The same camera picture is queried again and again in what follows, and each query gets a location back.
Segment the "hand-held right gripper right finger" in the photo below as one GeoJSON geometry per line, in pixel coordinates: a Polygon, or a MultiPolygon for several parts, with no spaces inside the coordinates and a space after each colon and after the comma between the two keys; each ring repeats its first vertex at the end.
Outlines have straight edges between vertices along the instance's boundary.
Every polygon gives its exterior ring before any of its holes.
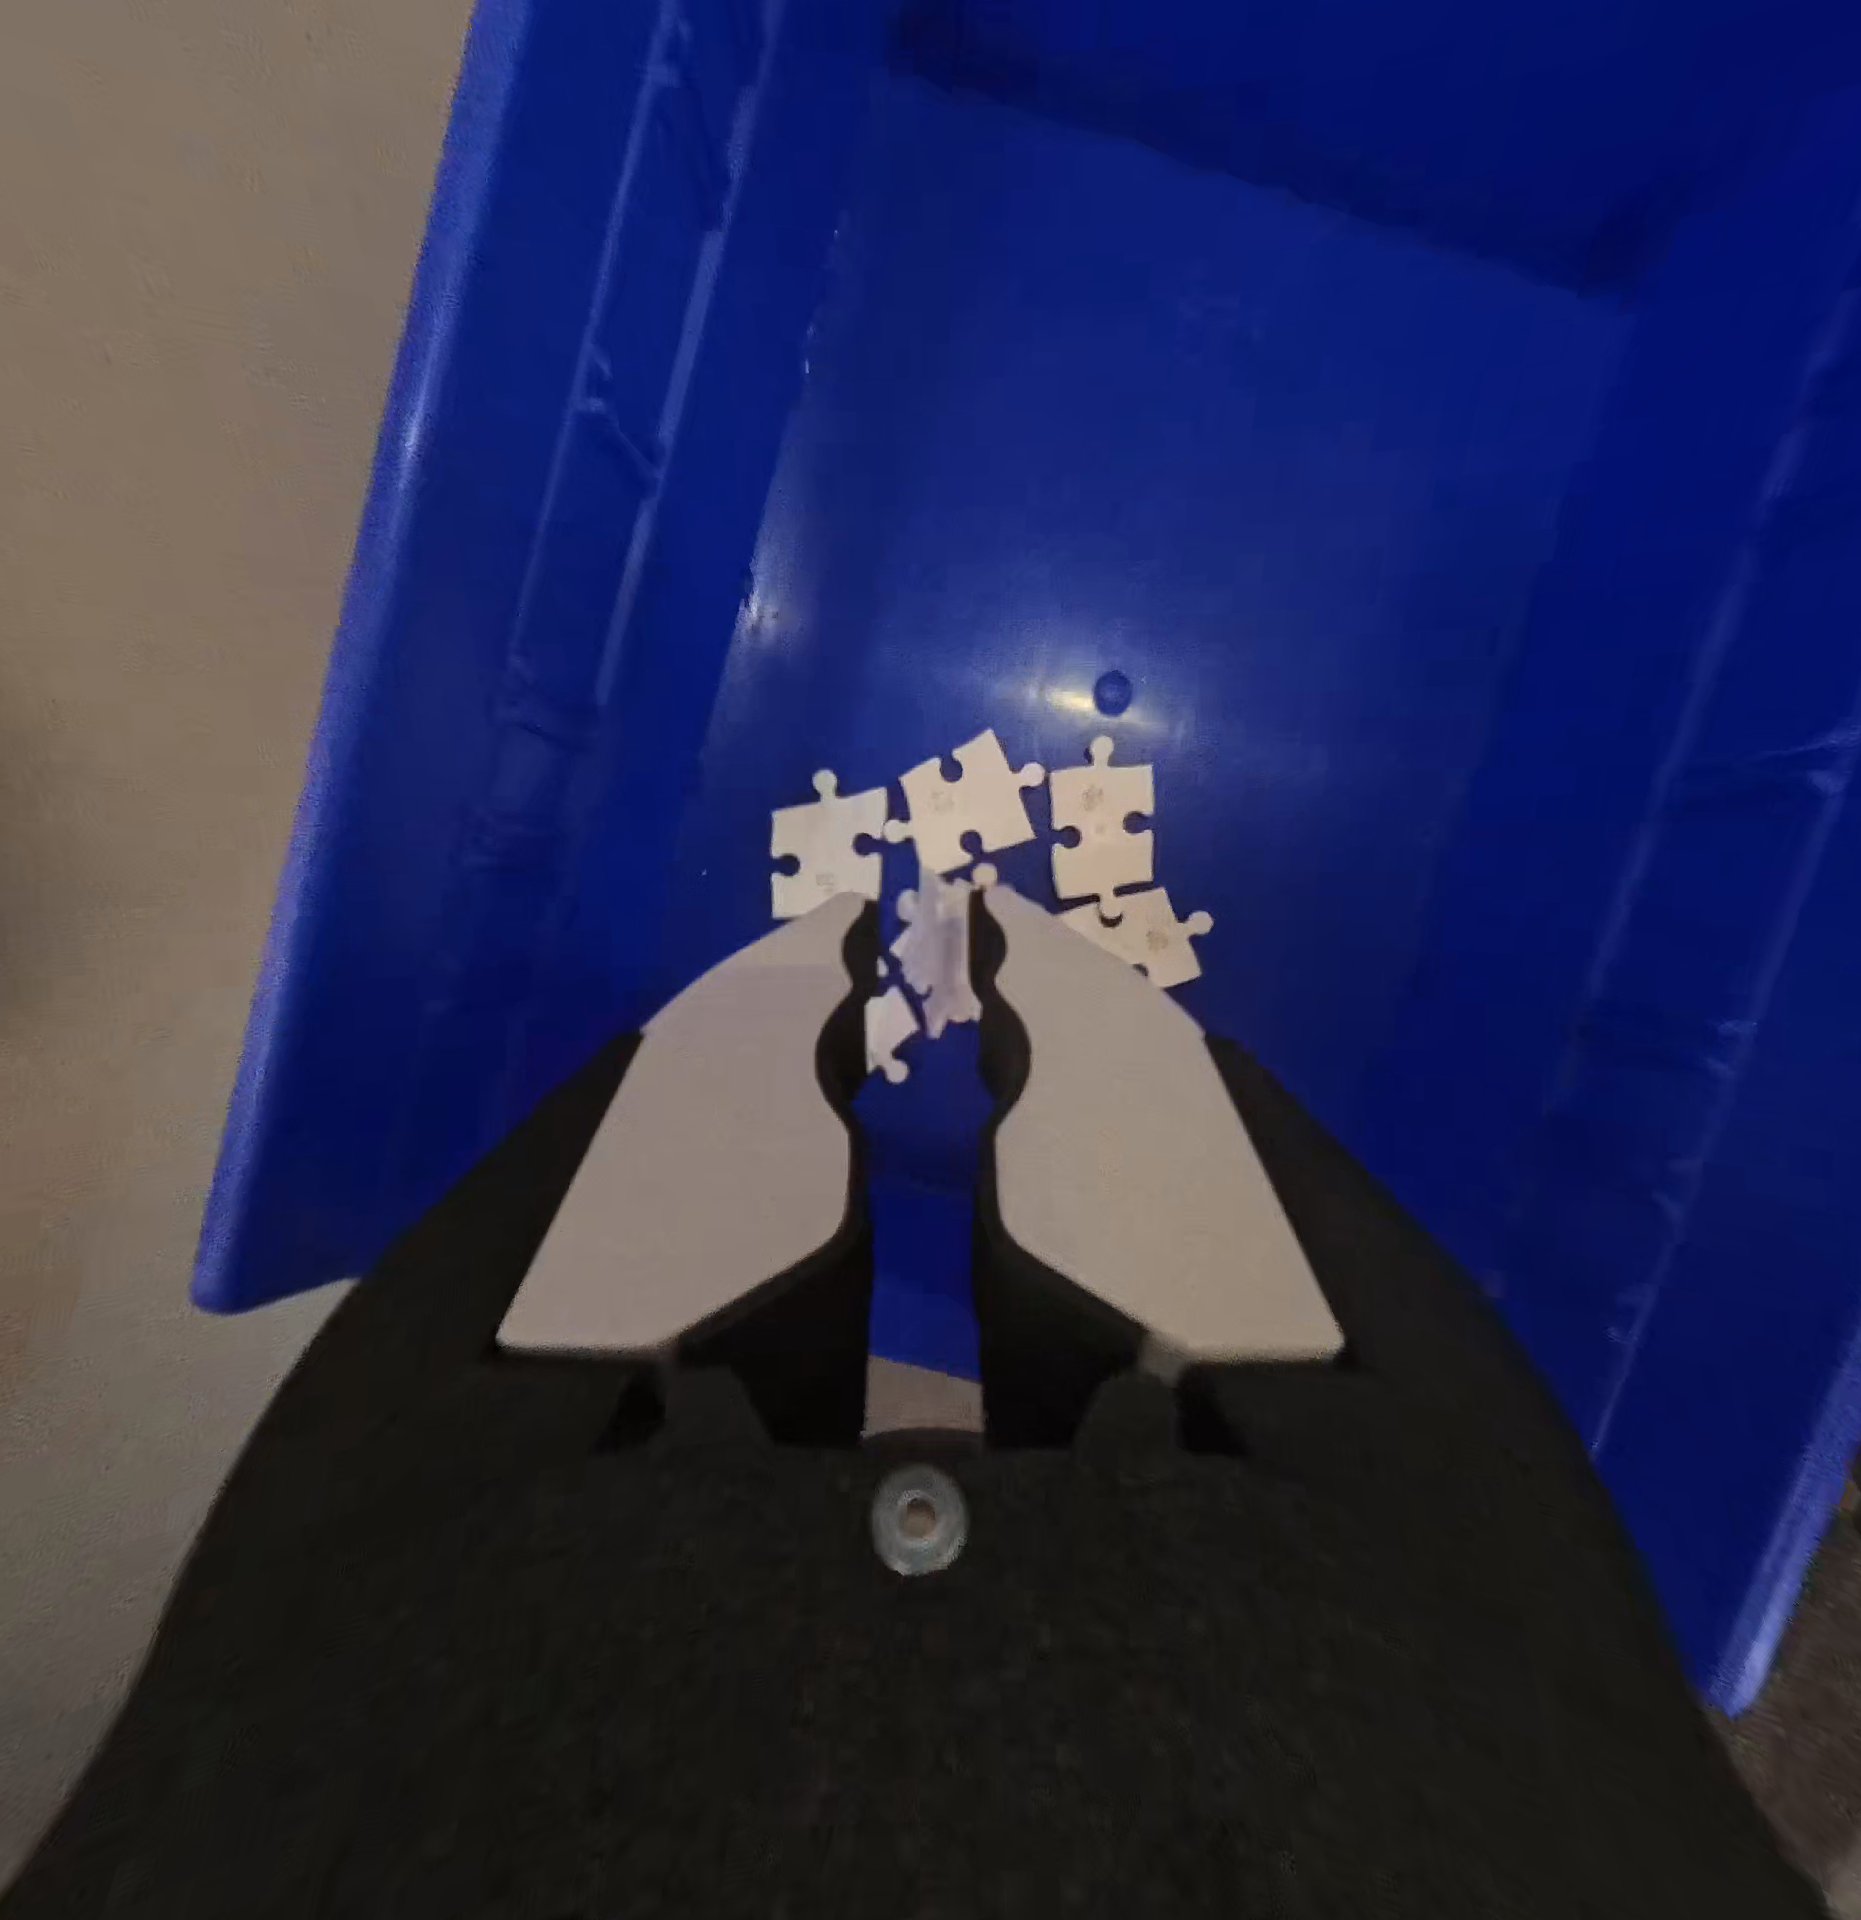
{"type": "Polygon", "coordinates": [[[972,902],[985,1442],[1066,1452],[1138,1402],[1221,1447],[1232,1401],[1335,1397],[1347,1336],[1204,1030],[998,886],[972,902]]]}

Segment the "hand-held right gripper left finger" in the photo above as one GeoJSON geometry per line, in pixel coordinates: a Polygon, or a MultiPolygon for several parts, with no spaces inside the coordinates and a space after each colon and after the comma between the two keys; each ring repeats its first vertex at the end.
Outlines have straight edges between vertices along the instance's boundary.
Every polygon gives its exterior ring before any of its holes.
{"type": "Polygon", "coordinates": [[[773,1440],[858,1442],[873,1231],[852,1107],[878,948],[878,908],[830,899],[642,1026],[497,1348],[718,1372],[773,1440]]]}

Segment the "pile of puzzle pieces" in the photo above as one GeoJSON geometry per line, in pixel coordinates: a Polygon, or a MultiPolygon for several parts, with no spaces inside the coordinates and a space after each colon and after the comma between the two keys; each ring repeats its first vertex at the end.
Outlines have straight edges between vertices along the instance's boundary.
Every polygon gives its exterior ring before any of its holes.
{"type": "Polygon", "coordinates": [[[920,762],[890,791],[848,792],[832,771],[812,798],[770,815],[770,917],[791,922],[827,901],[883,901],[883,847],[915,857],[915,884],[895,896],[895,932],[864,1010],[868,1063],[890,1085],[908,1077],[903,1048],[980,1023],[968,964],[968,905],[998,881],[993,857],[1048,847],[1058,919],[1157,989],[1204,974],[1200,946],[1214,920],[1181,912],[1157,884],[1154,771],[1120,764],[1109,734],[1077,762],[1013,765],[992,731],[946,756],[920,762]]]}

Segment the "blue plastic bin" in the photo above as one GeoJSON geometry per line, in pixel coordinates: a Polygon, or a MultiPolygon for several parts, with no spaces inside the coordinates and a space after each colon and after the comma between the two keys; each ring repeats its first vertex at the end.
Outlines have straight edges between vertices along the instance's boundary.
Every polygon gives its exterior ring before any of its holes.
{"type": "Polygon", "coordinates": [[[1154,764],[1184,1003],[1745,1712],[1861,1437],[1861,5],[476,5],[196,1307],[985,731],[1154,764]]]}

